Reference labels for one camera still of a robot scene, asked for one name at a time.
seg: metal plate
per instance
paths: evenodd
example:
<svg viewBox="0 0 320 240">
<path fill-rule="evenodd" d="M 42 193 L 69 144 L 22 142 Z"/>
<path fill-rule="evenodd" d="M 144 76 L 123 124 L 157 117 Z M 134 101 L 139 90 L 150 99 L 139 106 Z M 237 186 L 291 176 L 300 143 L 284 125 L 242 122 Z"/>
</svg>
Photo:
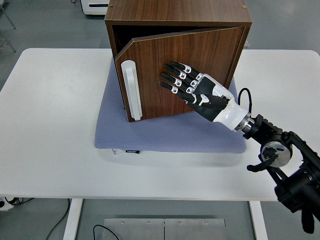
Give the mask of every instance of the metal plate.
<svg viewBox="0 0 320 240">
<path fill-rule="evenodd" d="M 104 226 L 113 231 L 120 240 L 164 240 L 164 220 L 161 218 L 105 218 Z M 104 230 L 102 240 L 115 236 Z"/>
<path fill-rule="evenodd" d="M 224 219 L 212 218 L 106 218 L 104 226 L 120 240 L 226 240 Z M 102 240 L 115 239 L 104 230 Z"/>
<path fill-rule="evenodd" d="M 224 219 L 165 219 L 165 240 L 226 240 Z"/>
</svg>

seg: black cable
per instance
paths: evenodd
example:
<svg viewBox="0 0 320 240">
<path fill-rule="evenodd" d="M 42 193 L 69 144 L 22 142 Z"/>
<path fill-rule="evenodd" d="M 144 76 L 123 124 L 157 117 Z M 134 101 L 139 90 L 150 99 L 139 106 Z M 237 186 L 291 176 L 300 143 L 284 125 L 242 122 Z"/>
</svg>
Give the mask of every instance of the black cable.
<svg viewBox="0 0 320 240">
<path fill-rule="evenodd" d="M 241 91 L 239 92 L 238 95 L 238 104 L 240 105 L 240 98 L 241 98 L 241 94 L 243 93 L 243 91 L 246 91 L 248 93 L 248 98 L 249 98 L 249 113 L 252 113 L 252 98 L 251 98 L 251 93 L 250 90 L 246 87 L 242 88 Z"/>
<path fill-rule="evenodd" d="M 100 225 L 100 224 L 97 224 L 97 225 L 95 225 L 94 227 L 93 227 L 93 239 L 94 240 L 96 240 L 96 235 L 95 235 L 95 228 L 96 227 L 102 227 L 102 228 L 104 228 L 104 229 L 107 229 L 110 233 L 112 233 L 115 237 L 116 237 L 116 239 L 117 240 L 119 240 L 119 238 L 118 238 L 118 236 L 113 232 L 113 231 L 111 231 L 109 228 L 107 228 L 106 226 L 102 226 L 102 225 Z"/>
<path fill-rule="evenodd" d="M 24 201 L 24 198 L 22 198 L 22 201 L 19 200 L 18 197 L 15 197 L 13 200 L 8 201 L 8 199 L 6 197 L 4 197 L 4 199 L 6 200 L 6 202 L 10 205 L 16 206 L 16 205 L 21 205 L 21 204 L 25 204 L 26 202 L 29 202 L 30 200 L 34 199 L 33 197 L 28 199 L 27 201 Z"/>
<path fill-rule="evenodd" d="M 27 201 L 24 201 L 24 199 L 22 198 L 22 202 L 19 203 L 19 204 L 17 204 L 17 205 L 25 204 L 25 203 L 29 202 L 29 201 L 32 200 L 32 199 L 34 199 L 34 197 L 28 199 Z"/>
<path fill-rule="evenodd" d="M 56 223 L 56 225 L 54 225 L 54 227 L 51 229 L 51 231 L 49 232 L 48 236 L 46 237 L 45 240 L 48 240 L 49 236 L 51 235 L 51 233 L 53 232 L 53 230 L 56 228 L 56 226 L 58 226 L 58 224 L 67 216 L 67 213 L 69 212 L 69 209 L 70 209 L 70 199 L 68 198 L 68 207 L 65 211 L 65 214 L 63 215 L 63 217 L 60 219 L 60 221 L 58 221 Z"/>
</svg>

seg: robotic finger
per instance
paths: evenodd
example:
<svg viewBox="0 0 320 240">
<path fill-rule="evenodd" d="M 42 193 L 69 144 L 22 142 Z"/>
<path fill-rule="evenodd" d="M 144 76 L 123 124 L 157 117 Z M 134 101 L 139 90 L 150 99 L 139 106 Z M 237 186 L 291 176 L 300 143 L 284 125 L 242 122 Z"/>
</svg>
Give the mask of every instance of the robotic finger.
<svg viewBox="0 0 320 240">
<path fill-rule="evenodd" d="M 192 67 L 179 63 L 179 62 L 175 62 L 175 61 L 171 61 L 170 62 L 170 66 L 180 70 L 180 71 L 184 71 L 187 74 L 190 74 L 191 77 L 195 78 L 196 80 L 201 80 L 203 78 L 203 74 L 198 72 L 197 70 L 193 69 Z"/>
<path fill-rule="evenodd" d="M 174 83 L 177 87 L 180 87 L 183 91 L 185 91 L 188 94 L 193 93 L 195 90 L 192 86 L 187 85 L 184 81 L 177 79 L 171 75 L 168 75 L 166 73 L 161 73 L 161 76 L 164 79 L 167 79 L 170 82 Z"/>
<path fill-rule="evenodd" d="M 174 73 L 175 75 L 177 75 L 180 79 L 184 80 L 187 84 L 189 84 L 192 87 L 195 87 L 199 84 L 198 81 L 194 80 L 193 78 L 191 78 L 189 75 L 187 75 L 185 72 L 180 71 L 170 65 L 163 65 L 164 68 L 172 73 Z"/>
</svg>

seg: wood grain surface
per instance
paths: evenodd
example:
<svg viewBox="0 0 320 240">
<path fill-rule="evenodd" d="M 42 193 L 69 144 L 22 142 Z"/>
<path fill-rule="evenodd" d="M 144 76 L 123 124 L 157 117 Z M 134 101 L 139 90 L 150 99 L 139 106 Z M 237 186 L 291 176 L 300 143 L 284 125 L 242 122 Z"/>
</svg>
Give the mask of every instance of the wood grain surface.
<svg viewBox="0 0 320 240">
<path fill-rule="evenodd" d="M 161 77 L 161 72 L 166 72 L 163 64 L 170 61 L 184 63 L 226 85 L 244 30 L 244 27 L 207 28 L 133 38 L 115 58 L 129 122 L 134 119 L 131 118 L 122 76 L 123 61 L 133 60 L 136 64 L 141 120 L 191 112 L 184 100 L 160 86 L 161 81 L 165 82 Z"/>
<path fill-rule="evenodd" d="M 110 0 L 105 20 L 112 25 L 250 27 L 252 24 L 245 0 Z"/>
</svg>

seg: black robotic arm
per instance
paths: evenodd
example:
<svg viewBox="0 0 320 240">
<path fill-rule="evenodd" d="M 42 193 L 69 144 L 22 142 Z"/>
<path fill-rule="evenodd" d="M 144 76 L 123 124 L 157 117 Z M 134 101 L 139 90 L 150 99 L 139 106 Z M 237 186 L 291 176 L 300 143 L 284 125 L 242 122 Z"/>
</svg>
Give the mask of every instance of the black robotic arm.
<svg viewBox="0 0 320 240">
<path fill-rule="evenodd" d="M 161 82 L 162 87 L 184 99 L 207 120 L 220 122 L 234 132 L 241 131 L 244 138 L 252 138 L 261 145 L 258 156 L 261 163 L 248 165 L 247 169 L 267 170 L 276 183 L 278 201 L 292 213 L 301 210 L 303 230 L 313 233 L 313 216 L 320 221 L 320 157 L 317 153 L 294 132 L 283 131 L 261 115 L 251 118 L 251 113 L 239 106 L 234 96 L 211 76 L 178 62 L 165 64 L 164 68 L 170 74 L 162 73 L 162 77 L 176 86 Z M 303 163 L 295 173 L 286 176 L 280 167 L 290 161 L 292 145 L 300 150 Z"/>
</svg>

